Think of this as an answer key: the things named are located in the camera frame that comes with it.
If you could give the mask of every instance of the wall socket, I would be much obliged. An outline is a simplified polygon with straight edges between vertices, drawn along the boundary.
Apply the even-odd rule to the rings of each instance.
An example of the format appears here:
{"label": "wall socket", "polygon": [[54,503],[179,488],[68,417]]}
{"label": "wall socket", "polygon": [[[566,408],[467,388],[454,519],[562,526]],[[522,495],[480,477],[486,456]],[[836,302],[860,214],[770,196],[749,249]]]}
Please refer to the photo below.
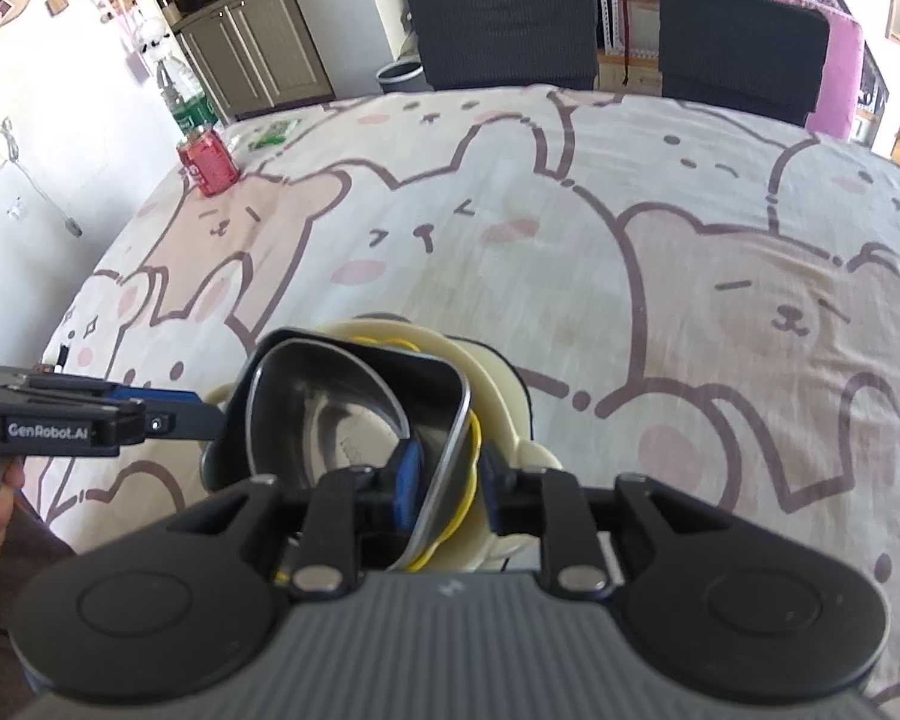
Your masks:
{"label": "wall socket", "polygon": [[26,218],[28,210],[29,209],[26,208],[26,202],[17,197],[17,201],[7,210],[7,215],[14,221],[23,221]]}

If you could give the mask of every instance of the red can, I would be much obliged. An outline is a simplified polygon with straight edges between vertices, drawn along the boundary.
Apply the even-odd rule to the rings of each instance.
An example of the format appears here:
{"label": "red can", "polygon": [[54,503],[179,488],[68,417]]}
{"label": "red can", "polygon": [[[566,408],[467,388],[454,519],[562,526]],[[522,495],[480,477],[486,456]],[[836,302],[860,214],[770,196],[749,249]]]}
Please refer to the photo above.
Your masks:
{"label": "red can", "polygon": [[186,142],[176,148],[176,153],[204,196],[221,194],[240,178],[240,169],[233,163],[233,157],[212,127],[201,127],[191,132]]}

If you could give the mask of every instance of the pink chair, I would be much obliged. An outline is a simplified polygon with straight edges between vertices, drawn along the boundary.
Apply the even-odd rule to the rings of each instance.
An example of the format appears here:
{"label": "pink chair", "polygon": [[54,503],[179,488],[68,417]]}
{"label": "pink chair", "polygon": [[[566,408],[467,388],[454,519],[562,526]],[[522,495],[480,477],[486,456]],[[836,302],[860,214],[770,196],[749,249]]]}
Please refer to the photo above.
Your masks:
{"label": "pink chair", "polygon": [[853,116],[860,94],[860,76],[864,63],[864,33],[852,16],[812,0],[776,0],[797,7],[813,8],[830,24],[830,42],[817,109],[807,117],[806,128],[839,140],[850,138]]}

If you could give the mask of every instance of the black chair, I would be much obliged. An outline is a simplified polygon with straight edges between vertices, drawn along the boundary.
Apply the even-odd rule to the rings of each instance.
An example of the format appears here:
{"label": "black chair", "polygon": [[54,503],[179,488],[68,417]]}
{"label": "black chair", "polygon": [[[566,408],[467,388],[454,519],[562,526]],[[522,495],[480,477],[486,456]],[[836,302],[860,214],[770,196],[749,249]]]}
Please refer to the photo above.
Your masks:
{"label": "black chair", "polygon": [[434,89],[593,89],[597,0],[407,1]]}
{"label": "black chair", "polygon": [[817,107],[830,26],[772,0],[660,0],[663,97],[803,127]]}

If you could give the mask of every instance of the cabinet door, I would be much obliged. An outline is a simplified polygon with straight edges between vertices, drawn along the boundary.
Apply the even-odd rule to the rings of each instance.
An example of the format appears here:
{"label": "cabinet door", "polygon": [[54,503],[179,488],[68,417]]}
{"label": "cabinet door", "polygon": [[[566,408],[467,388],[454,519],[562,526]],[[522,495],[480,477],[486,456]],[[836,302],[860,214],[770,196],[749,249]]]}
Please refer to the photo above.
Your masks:
{"label": "cabinet door", "polygon": [[239,116],[271,107],[226,12],[218,11],[186,26],[180,38],[224,114]]}
{"label": "cabinet door", "polygon": [[296,0],[237,0],[227,10],[275,103],[332,93]]}

